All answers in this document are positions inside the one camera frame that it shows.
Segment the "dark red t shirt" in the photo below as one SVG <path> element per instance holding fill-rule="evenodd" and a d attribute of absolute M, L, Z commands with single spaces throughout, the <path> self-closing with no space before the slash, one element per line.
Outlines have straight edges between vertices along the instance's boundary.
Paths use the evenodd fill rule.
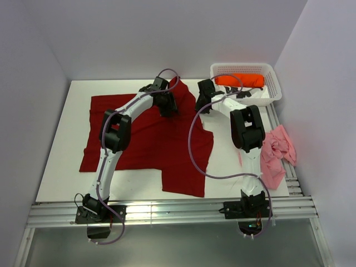
<path fill-rule="evenodd" d="M 120 157 L 117 170 L 157 169 L 161 171 L 162 189 L 166 192 L 204 197 L 206 170 L 214 140 L 195 120 L 195 98 L 183 82 L 175 78 L 172 93 L 178 113 L 162 117 L 154 106 L 133 123 L 131 141 Z"/>

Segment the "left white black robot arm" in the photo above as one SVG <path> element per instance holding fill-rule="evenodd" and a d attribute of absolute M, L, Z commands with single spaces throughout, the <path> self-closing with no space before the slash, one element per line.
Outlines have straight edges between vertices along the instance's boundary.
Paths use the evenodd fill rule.
<path fill-rule="evenodd" d="M 128 103 L 115 110 L 105 111 L 100 131 L 101 150 L 96 179 L 82 201 L 83 208 L 95 222 L 102 222 L 108 217 L 107 203 L 113 173 L 131 141 L 132 123 L 152 106 L 157 106 L 163 117 L 177 112 L 172 89 L 169 81 L 157 76 L 152 84 L 139 89 Z"/>

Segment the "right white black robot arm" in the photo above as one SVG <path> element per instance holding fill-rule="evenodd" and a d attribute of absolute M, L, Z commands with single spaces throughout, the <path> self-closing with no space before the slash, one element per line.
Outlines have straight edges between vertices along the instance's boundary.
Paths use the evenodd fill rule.
<path fill-rule="evenodd" d="M 261 176 L 261 149 L 265 140 L 265 130 L 260 111 L 256 105 L 244 105 L 233 100 L 233 96 L 244 93 L 243 87 L 231 87 L 227 91 L 217 91 L 211 79 L 197 83 L 199 97 L 196 101 L 196 115 L 191 123 L 188 135 L 188 151 L 190 159 L 198 172 L 206 177 L 222 180 L 233 177 L 242 177 L 241 212 L 248 217 L 254 216 L 260 205 L 265 201 L 268 190 Z M 191 148 L 192 132 L 196 120 L 202 113 L 215 110 L 230 119 L 231 139 L 239 150 L 242 173 L 229 176 L 213 176 L 198 167 L 194 160 Z"/>

